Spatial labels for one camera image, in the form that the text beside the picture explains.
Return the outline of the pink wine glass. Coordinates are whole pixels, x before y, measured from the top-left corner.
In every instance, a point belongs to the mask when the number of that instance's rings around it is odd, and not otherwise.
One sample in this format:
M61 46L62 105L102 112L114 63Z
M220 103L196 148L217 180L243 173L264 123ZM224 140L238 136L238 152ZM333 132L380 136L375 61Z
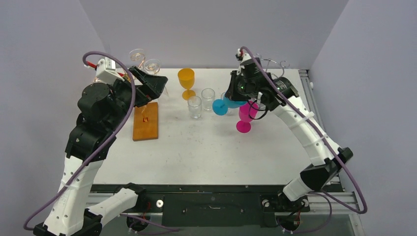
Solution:
M258 113L259 106L256 102L249 101L239 108L240 120L236 124L237 131L248 133L251 130L251 122Z

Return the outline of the clear etched glass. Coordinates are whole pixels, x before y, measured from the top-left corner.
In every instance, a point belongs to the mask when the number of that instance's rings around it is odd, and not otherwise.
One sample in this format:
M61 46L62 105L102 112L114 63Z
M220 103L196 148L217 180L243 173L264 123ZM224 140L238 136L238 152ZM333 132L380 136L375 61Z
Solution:
M202 106L206 111L212 111L212 104L215 100L215 91L211 88L205 88L201 92Z
M202 113L202 101L198 96L192 96L187 101L190 116L199 119Z
M221 99L222 101L224 101L224 99L225 99L225 92L221 94L220 99ZM233 111L233 110L232 110L231 108L228 108L228 111L227 111L226 115L227 115L227 116L231 116L231 115L232 115L232 111Z

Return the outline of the blue wine glass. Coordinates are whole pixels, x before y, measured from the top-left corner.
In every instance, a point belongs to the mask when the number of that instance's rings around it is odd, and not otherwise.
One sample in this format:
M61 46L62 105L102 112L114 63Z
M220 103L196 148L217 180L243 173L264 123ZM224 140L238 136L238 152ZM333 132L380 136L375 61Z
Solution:
M246 104L245 101L233 101L227 97L216 99L212 104L212 110L215 114L223 116L229 109L236 109Z

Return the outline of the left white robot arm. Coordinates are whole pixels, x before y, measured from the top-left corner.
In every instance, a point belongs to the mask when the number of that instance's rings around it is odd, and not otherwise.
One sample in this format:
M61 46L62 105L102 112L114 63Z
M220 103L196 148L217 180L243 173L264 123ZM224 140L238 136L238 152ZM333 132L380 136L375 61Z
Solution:
M150 75L134 66L129 70L139 85L117 76L84 88L78 101L80 114L65 148L60 196L54 199L47 219L34 227L34 235L97 236L124 211L146 207L146 190L134 183L120 186L113 196L87 206L93 181L116 139L115 133L134 107L159 98L168 81L165 76Z

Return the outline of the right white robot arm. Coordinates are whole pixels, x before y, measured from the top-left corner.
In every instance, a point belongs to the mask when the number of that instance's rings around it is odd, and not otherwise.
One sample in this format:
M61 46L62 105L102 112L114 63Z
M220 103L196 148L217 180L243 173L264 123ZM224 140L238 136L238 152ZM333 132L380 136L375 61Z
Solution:
M297 200L309 192L319 191L342 169L353 152L334 142L314 119L314 113L304 105L295 86L285 77L268 78L260 60L239 57L240 65L231 72L226 97L232 101L248 102L260 99L267 111L280 118L295 135L306 151L311 163L298 177L291 180L277 197L278 205L290 210Z

